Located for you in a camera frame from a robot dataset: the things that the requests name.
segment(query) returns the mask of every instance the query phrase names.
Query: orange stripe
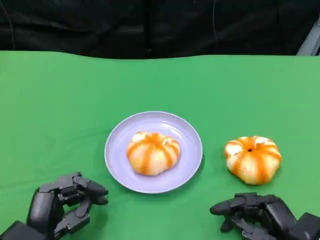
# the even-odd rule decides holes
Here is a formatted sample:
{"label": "orange stripe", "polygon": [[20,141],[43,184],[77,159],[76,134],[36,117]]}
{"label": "orange stripe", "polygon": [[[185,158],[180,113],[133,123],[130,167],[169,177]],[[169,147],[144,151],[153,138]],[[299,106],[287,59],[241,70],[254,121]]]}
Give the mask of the orange stripe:
{"label": "orange stripe", "polygon": [[136,150],[141,144],[144,144],[145,140],[140,140],[134,143],[127,151],[126,156],[129,158],[134,150]]}
{"label": "orange stripe", "polygon": [[146,151],[144,152],[142,164],[141,164],[141,173],[142,174],[148,174],[149,172],[149,167],[150,167],[150,159],[151,159],[151,154],[154,150],[155,146],[153,144],[149,143],[149,146],[147,147]]}
{"label": "orange stripe", "polygon": [[268,180],[268,172],[263,156],[259,152],[255,152],[255,164],[257,167],[257,179],[259,184],[264,184]]}
{"label": "orange stripe", "polygon": [[246,154],[247,154],[246,152],[242,151],[242,152],[240,153],[240,156],[239,156],[239,157],[237,158],[237,160],[235,161],[234,166],[233,166],[233,168],[232,168],[232,170],[231,170],[231,172],[232,172],[234,175],[238,175],[238,174],[239,174],[240,169],[241,169],[241,166],[242,166],[242,163],[243,163],[243,161],[244,161],[244,159],[245,159]]}
{"label": "orange stripe", "polygon": [[171,168],[174,165],[174,161],[172,160],[170,153],[163,146],[160,146],[160,149],[163,151],[166,158],[166,166]]}
{"label": "orange stripe", "polygon": [[281,155],[280,154],[277,154],[277,153],[274,153],[272,151],[268,151],[268,150],[262,150],[261,151],[261,154],[267,154],[267,155],[270,155],[272,156],[273,158],[277,159],[279,162],[281,162]]}
{"label": "orange stripe", "polygon": [[179,151],[178,151],[178,148],[176,148],[176,146],[174,146],[174,145],[171,145],[171,144],[165,144],[166,146],[168,146],[168,147],[170,147],[173,151],[174,151],[174,153],[175,153],[175,155],[176,155],[176,158],[178,159],[179,158]]}

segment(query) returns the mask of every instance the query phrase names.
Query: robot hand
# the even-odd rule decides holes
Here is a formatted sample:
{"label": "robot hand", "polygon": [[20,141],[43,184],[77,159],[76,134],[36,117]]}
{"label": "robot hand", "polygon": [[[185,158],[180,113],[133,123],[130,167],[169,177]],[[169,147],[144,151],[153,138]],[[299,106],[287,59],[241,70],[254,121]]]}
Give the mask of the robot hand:
{"label": "robot hand", "polygon": [[[90,222],[92,204],[106,205],[108,194],[102,185],[83,178],[80,172],[61,176],[57,181],[38,188],[32,198],[26,224],[57,240],[73,234]],[[64,205],[77,208],[65,213]]]}
{"label": "robot hand", "polygon": [[224,216],[221,232],[238,228],[242,239],[318,240],[320,237],[319,217],[305,213],[297,222],[287,205],[275,195],[235,194],[234,198],[212,206],[210,212]]}

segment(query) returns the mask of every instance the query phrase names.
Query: cable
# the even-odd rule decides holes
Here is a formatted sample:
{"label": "cable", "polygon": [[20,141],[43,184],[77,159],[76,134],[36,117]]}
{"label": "cable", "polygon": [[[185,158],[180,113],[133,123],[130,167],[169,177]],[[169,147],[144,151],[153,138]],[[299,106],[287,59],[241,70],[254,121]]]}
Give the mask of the cable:
{"label": "cable", "polygon": [[212,27],[213,27],[213,34],[214,34],[214,41],[215,41],[215,51],[217,51],[218,48],[218,37],[216,32],[216,21],[215,21],[215,12],[216,12],[216,1],[213,2],[213,10],[212,10]]}
{"label": "cable", "polygon": [[10,16],[5,8],[4,3],[2,2],[2,0],[0,0],[0,7],[2,8],[2,10],[4,11],[4,14],[6,16],[6,18],[8,19],[9,25],[10,25],[10,31],[11,31],[11,42],[12,42],[12,50],[16,50],[16,44],[15,44],[15,32],[14,32],[14,26],[11,22]]}

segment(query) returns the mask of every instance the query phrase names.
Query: table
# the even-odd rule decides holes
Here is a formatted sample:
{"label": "table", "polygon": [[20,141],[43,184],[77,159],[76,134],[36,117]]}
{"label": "table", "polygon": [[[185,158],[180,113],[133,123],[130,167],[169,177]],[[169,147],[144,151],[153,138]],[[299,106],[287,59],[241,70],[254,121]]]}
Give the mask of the table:
{"label": "table", "polygon": [[[109,189],[109,204],[67,240],[241,239],[220,233],[209,208],[234,193],[280,196],[299,218],[320,215],[320,58],[196,56],[111,60],[56,52],[0,52],[0,232],[25,221],[36,187],[82,171]],[[198,131],[204,161],[184,186],[146,195],[118,184],[104,146],[113,127],[143,111],[181,116]],[[282,166],[270,184],[231,175],[224,145],[273,139]]]}

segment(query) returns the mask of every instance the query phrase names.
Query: black curtain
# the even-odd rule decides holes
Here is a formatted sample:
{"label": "black curtain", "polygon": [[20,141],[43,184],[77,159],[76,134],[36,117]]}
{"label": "black curtain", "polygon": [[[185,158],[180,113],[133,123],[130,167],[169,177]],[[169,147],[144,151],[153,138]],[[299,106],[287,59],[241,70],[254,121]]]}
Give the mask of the black curtain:
{"label": "black curtain", "polygon": [[0,1],[0,50],[115,59],[295,55],[320,13],[319,0]]}

